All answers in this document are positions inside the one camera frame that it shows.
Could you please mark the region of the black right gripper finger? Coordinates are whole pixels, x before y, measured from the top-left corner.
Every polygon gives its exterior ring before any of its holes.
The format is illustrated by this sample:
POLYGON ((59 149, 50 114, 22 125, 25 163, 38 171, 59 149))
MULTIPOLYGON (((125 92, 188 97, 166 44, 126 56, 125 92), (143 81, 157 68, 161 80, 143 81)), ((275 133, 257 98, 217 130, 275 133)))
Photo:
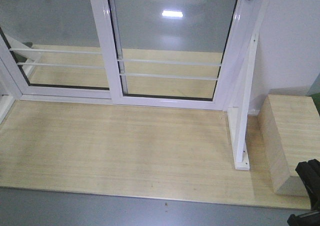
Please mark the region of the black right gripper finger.
POLYGON ((309 199, 310 212, 301 215, 291 214, 287 220, 288 225, 312 226, 320 224, 320 162, 317 159, 308 162, 299 162, 296 172, 301 178, 309 199))

